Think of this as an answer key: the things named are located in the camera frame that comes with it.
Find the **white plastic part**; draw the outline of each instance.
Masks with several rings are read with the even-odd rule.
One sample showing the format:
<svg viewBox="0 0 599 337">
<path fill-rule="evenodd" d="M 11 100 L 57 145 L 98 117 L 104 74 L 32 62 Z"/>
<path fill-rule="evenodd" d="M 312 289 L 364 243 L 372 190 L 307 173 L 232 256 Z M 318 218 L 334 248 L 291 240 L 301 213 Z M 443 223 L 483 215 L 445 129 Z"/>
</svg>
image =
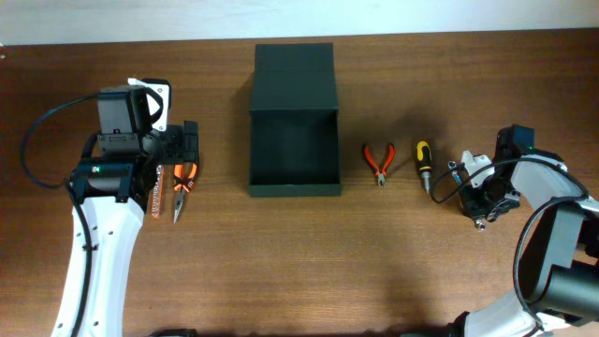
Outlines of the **white plastic part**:
<svg viewBox="0 0 599 337">
<path fill-rule="evenodd" d="M 87 198 L 81 205 L 90 228 L 93 251 L 92 274 L 79 337 L 121 336 L 124 293 L 133 246 L 143 222 L 143 210 L 130 198 Z M 73 247 L 66 274 L 65 291 L 52 337 L 71 336 L 80 306 L 85 273 L 85 237 L 73 209 Z"/>
<path fill-rule="evenodd" d="M 545 160 L 553 165 L 560 165 L 564 171 L 568 170 L 562 162 L 541 155 L 523 155 L 522 158 Z M 532 162 L 517 163 L 511 182 L 535 210 L 553 197 L 576 197 L 582 193 L 575 184 L 552 168 Z M 584 209 L 599 212 L 599 203 L 592 198 L 579 204 Z"/>
<path fill-rule="evenodd" d="M 468 175 L 472 175 L 473 173 L 482 169 L 486 165 L 489 165 L 490 159 L 484 154 L 472 156 L 470 151 L 464 151 L 461 154 L 461 163 L 464 165 L 464 168 L 466 169 L 466 171 L 468 171 Z M 482 186 L 485 179 L 487 179 L 487 177 L 489 177 L 493 173 L 495 173 L 495 168 L 485 169 L 484 172 L 475 176 L 470 181 L 470 183 L 472 184 L 472 186 L 474 188 L 479 188 L 480 186 Z"/>
<path fill-rule="evenodd" d="M 565 329 L 560 317 L 538 314 L 545 331 Z M 464 337 L 521 337 L 534 329 L 533 318 L 524 312 L 512 289 L 485 309 L 466 316 Z"/>
<path fill-rule="evenodd" d="M 166 131 L 167 130 L 167 122 L 168 122 L 168 107 L 170 106 L 170 88 L 168 87 L 168 85 L 146 83 L 144 81 L 140 81 L 138 79 L 133 79 L 133 78 L 127 79 L 127 82 L 129 83 L 129 85 L 143 85 L 145 87 L 148 87 L 148 88 L 156 91 L 156 93 L 162 97 L 162 103 L 163 103 L 162 115 L 156 121 L 156 123 L 152 124 L 152 127 L 160 132 Z M 149 95 L 147 95 L 147 97 L 148 97 L 148 107 L 150 108 L 150 114 L 153 115 L 158 111 L 158 108 L 160 108 L 160 107 L 158 106 L 158 102 L 156 102 L 153 98 L 151 98 Z"/>
</svg>

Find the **open black box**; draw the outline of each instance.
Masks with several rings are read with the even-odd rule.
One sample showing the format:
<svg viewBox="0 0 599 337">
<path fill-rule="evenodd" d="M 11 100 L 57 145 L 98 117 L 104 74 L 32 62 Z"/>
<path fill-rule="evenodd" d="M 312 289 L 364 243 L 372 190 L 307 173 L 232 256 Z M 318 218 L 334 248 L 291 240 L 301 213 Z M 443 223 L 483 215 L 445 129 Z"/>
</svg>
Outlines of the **open black box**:
<svg viewBox="0 0 599 337">
<path fill-rule="evenodd" d="M 332 44 L 256 45 L 250 196 L 341 194 Z"/>
</svg>

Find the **screw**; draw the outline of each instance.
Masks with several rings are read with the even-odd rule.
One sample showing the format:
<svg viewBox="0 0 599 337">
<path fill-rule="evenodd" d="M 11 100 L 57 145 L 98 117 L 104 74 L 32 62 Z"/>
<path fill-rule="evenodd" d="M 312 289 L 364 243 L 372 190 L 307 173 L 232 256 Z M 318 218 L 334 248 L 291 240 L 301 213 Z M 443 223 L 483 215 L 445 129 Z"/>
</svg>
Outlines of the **screw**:
<svg viewBox="0 0 599 337">
<path fill-rule="evenodd" d="M 487 226 L 485 226 L 485 223 L 483 222 L 483 219 L 475 219 L 475 226 L 476 229 L 483 231 L 485 230 L 485 228 L 487 228 Z"/>
</svg>

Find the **pliers handle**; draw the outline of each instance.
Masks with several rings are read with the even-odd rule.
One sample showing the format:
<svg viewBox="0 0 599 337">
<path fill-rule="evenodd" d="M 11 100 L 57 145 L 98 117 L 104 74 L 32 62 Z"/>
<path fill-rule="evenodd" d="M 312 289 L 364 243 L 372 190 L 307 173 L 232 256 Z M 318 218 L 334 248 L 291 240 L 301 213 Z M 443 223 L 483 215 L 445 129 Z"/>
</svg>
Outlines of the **pliers handle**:
<svg viewBox="0 0 599 337">
<path fill-rule="evenodd" d="M 194 187 L 194 180 L 197 175 L 197 164 L 192 163 L 191 171 L 188 175 L 183 176 L 183 164 L 175 165 L 175 191 L 179 191 L 181 188 L 185 190 L 185 192 L 191 192 L 191 189 Z"/>
<path fill-rule="evenodd" d="M 385 159 L 385 162 L 383 163 L 383 166 L 381 166 L 381 167 L 379 167 L 378 164 L 376 164 L 376 162 L 374 161 L 368 144 L 364 144 L 362 151 L 364 153 L 364 158 L 366 159 L 366 162 L 373 169 L 374 176 L 376 176 L 378 178 L 378 185 L 379 186 L 385 185 L 385 177 L 387 176 L 387 169 L 388 169 L 389 165 L 391 165 L 391 163 L 393 162 L 393 158 L 395 158 L 395 146 L 393 146 L 392 143 L 387 144 L 387 159 Z"/>
</svg>

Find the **white wall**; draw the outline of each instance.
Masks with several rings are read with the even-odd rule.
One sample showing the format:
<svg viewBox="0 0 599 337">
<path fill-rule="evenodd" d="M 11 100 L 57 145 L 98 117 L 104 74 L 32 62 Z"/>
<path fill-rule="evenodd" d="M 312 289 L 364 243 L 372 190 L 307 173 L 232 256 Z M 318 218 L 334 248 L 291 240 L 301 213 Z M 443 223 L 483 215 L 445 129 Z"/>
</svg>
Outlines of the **white wall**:
<svg viewBox="0 0 599 337">
<path fill-rule="evenodd" d="M 5 45 L 599 26 L 599 0 L 0 0 Z"/>
</svg>

